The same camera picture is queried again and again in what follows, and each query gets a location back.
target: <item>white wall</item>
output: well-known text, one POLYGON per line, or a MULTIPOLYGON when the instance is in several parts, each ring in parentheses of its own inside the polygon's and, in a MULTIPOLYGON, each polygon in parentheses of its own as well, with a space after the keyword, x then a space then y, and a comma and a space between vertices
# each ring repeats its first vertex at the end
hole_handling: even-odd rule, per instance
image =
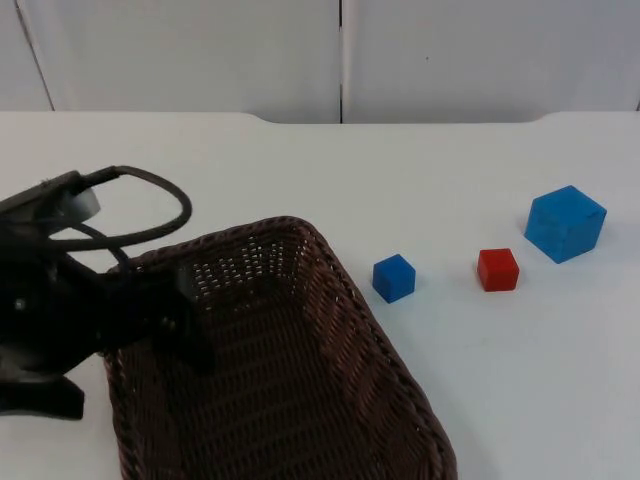
POLYGON ((348 122, 519 121, 640 100, 638 0, 344 2, 348 122))
POLYGON ((19 0, 56 110, 339 119, 338 0, 19 0))
POLYGON ((11 0, 0 0, 0 110, 50 110, 11 0))

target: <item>woven texture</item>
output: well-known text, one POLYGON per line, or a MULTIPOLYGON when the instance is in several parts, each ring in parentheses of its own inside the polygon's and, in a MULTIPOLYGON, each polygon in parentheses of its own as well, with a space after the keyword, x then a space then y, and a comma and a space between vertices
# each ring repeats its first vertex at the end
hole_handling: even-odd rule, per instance
POLYGON ((126 480, 457 478, 427 399, 311 225, 264 220, 134 262, 193 269, 216 368, 198 376, 149 341, 106 356, 126 480))

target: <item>black cable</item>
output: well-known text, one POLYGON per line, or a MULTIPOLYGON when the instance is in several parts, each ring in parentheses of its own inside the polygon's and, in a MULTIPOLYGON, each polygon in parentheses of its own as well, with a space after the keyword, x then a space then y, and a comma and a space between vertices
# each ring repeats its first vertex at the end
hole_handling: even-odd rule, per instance
MULTIPOLYGON (((88 237, 91 237, 93 240, 105 239, 108 238, 104 233, 99 230, 96 230, 89 225, 85 225, 84 223, 73 222, 65 219, 64 217, 60 218, 41 218, 37 220, 10 220, 10 219, 0 219, 0 224, 4 225, 57 225, 62 228, 71 228, 76 230, 77 232, 84 233, 88 237)), ((120 267, 120 272, 129 278, 131 276, 131 259, 129 256, 124 253, 124 250, 118 247, 107 248, 111 255, 117 260, 118 266, 120 267)))
POLYGON ((24 241, 16 241, 9 243, 8 241, 3 240, 0 243, 0 247, 2 248, 22 248, 22 249, 35 249, 35 250, 45 250, 45 251, 58 251, 58 252, 82 252, 82 251, 90 251, 90 250, 112 250, 118 249, 122 247, 126 247, 129 245, 136 245, 138 243, 144 243, 151 240, 155 240, 160 237, 164 237, 170 233, 175 232, 180 227, 182 227, 189 218, 191 218, 191 214, 193 213, 193 207, 191 205, 191 200, 180 188, 171 183, 168 180, 165 180, 158 175, 154 175, 153 173, 147 172, 145 170, 141 170, 135 167, 108 167, 103 170, 99 170, 97 172, 91 173, 89 175, 85 175, 83 177, 85 182, 85 189, 91 188, 96 185, 100 185, 102 183, 108 182, 110 180, 114 180, 122 175, 130 175, 132 177, 139 178, 148 183, 156 185, 157 187, 162 188, 167 193, 173 195, 179 202, 182 207, 182 211, 180 215, 175 217, 173 220, 170 220, 163 225, 149 228, 147 230, 142 230, 140 232, 128 233, 125 235, 115 235, 112 237, 100 237, 100 238, 92 238, 92 239, 73 239, 73 240, 43 240, 43 241, 33 241, 33 240, 24 240, 24 241))

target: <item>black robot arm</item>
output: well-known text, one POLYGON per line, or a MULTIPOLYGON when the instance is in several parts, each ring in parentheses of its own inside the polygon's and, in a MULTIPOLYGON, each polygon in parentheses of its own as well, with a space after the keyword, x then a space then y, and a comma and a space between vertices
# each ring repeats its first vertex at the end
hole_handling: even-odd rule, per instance
POLYGON ((88 356, 145 337, 173 348, 200 371, 212 354, 192 321, 194 296, 182 267, 133 271, 122 247, 167 235, 191 216, 178 187, 132 167, 78 172, 0 202, 0 415, 82 418, 84 394, 64 377, 88 356), (120 175, 147 180, 176 197, 175 219, 146 231, 106 237, 84 223, 95 213, 91 188, 120 175), (89 239, 53 240, 66 228, 89 239), (117 272, 96 273, 69 252, 107 249, 117 272))

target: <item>small blue cube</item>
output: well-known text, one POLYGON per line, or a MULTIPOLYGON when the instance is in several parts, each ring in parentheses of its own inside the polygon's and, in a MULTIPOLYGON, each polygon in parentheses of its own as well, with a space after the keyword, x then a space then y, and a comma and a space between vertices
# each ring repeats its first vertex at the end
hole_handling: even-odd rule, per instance
POLYGON ((416 270, 401 255, 373 266, 373 288, 387 303, 406 297, 416 289, 416 270))
POLYGON ((573 185, 536 198, 524 236, 554 262, 596 246, 607 211, 573 185))

